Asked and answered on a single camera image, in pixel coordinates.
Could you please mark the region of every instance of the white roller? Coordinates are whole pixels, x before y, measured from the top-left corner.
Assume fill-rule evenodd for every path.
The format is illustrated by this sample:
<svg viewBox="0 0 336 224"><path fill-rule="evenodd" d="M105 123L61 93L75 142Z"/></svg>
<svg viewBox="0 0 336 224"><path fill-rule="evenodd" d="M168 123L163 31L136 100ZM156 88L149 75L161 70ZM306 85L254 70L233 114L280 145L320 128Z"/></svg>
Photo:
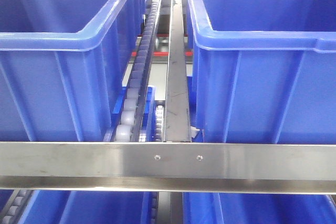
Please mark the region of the white roller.
<svg viewBox="0 0 336 224"><path fill-rule="evenodd" d="M135 111L137 107L137 99L125 99L124 111Z"/></svg>
<svg viewBox="0 0 336 224"><path fill-rule="evenodd" d="M7 212L7 215L14 216L16 214L16 211L19 207L17 206L11 206Z"/></svg>
<svg viewBox="0 0 336 224"><path fill-rule="evenodd" d="M131 72L131 78L132 79L141 79L142 74L143 74L143 71L132 71Z"/></svg>
<svg viewBox="0 0 336 224"><path fill-rule="evenodd" d="M138 52L137 57L146 57L146 56L147 56L147 53L148 53L147 50L140 50L140 51Z"/></svg>
<svg viewBox="0 0 336 224"><path fill-rule="evenodd" d="M123 111L121 113L120 123L134 125L135 111Z"/></svg>
<svg viewBox="0 0 336 224"><path fill-rule="evenodd" d="M27 190L21 189L21 190L19 191L19 193L18 193L18 195L17 195L17 196L22 196L22 197L25 197L25 196L26 196L26 194L27 194Z"/></svg>
<svg viewBox="0 0 336 224"><path fill-rule="evenodd" d="M20 206L21 203L22 203L22 200L23 200L23 197L20 197L20 196L16 197L13 201L13 205L14 206Z"/></svg>
<svg viewBox="0 0 336 224"><path fill-rule="evenodd" d="M139 97L139 89L135 89L135 88L127 89L127 93L126 93L127 99L138 99L138 97Z"/></svg>
<svg viewBox="0 0 336 224"><path fill-rule="evenodd" d="M136 56L135 62L136 63L145 63L146 62L146 56Z"/></svg>
<svg viewBox="0 0 336 224"><path fill-rule="evenodd" d="M5 217L2 219L1 224L10 224L12 217L13 217L13 216L5 216Z"/></svg>
<svg viewBox="0 0 336 224"><path fill-rule="evenodd" d="M129 142L131 141L132 126L120 124L117 126L115 132L115 142Z"/></svg>
<svg viewBox="0 0 336 224"><path fill-rule="evenodd" d="M134 64L134 70L135 71L143 71L143 69L145 68L145 64L144 63L136 63Z"/></svg>
<svg viewBox="0 0 336 224"><path fill-rule="evenodd" d="M140 87L141 87L141 79L130 80L130 88L140 88Z"/></svg>

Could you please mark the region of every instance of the blue plastic bin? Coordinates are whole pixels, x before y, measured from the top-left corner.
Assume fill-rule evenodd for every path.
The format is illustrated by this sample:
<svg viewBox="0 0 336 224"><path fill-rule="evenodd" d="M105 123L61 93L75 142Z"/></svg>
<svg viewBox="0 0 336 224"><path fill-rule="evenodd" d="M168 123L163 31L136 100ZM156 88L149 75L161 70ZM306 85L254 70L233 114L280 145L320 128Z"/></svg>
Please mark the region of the blue plastic bin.
<svg viewBox="0 0 336 224"><path fill-rule="evenodd" d="M0 6L0 140L102 140L140 31L140 0Z"/></svg>
<svg viewBox="0 0 336 224"><path fill-rule="evenodd" d="M336 143L335 0L188 6L206 142Z"/></svg>
<svg viewBox="0 0 336 224"><path fill-rule="evenodd" d="M335 224L325 195L185 193L184 224Z"/></svg>
<svg viewBox="0 0 336 224"><path fill-rule="evenodd" d="M151 224L152 193L37 190L18 224Z"/></svg>

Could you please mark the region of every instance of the stainless steel rail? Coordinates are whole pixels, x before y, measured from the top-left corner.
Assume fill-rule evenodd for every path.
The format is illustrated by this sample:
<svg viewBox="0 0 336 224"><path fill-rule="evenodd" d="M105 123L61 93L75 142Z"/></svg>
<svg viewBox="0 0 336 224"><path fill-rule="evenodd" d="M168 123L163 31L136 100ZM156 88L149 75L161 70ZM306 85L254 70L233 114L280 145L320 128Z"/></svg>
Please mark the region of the stainless steel rail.
<svg viewBox="0 0 336 224"><path fill-rule="evenodd" d="M164 142L191 142L182 0L171 1Z"/></svg>
<svg viewBox="0 0 336 224"><path fill-rule="evenodd" d="M336 194L336 145L0 143L0 188Z"/></svg>

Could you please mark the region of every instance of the red bar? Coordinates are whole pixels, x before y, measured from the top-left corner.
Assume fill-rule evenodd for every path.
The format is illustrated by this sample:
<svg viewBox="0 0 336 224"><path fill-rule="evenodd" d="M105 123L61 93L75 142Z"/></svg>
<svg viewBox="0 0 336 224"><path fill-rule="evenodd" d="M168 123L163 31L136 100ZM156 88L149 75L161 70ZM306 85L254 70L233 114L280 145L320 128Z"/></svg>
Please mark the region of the red bar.
<svg viewBox="0 0 336 224"><path fill-rule="evenodd" d="M155 57L167 57L168 56L168 52L154 52L154 56ZM135 57L137 55L136 52L132 52L132 57ZM185 52L185 55L187 57L191 57L193 55L193 52L192 51L187 51Z"/></svg>

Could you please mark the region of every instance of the plastic bin rim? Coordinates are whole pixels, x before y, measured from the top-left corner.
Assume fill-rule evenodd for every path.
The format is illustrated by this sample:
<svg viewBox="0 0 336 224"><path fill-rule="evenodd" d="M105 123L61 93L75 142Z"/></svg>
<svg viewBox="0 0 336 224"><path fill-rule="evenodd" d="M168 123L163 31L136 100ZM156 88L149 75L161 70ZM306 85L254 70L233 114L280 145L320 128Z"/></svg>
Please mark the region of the plastic bin rim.
<svg viewBox="0 0 336 224"><path fill-rule="evenodd" d="M75 33L0 33L0 51L89 51L103 40L127 0L107 0Z"/></svg>
<svg viewBox="0 0 336 224"><path fill-rule="evenodd" d="M336 52L336 32L217 31L212 28L203 0L188 0L188 7L194 39L202 49Z"/></svg>

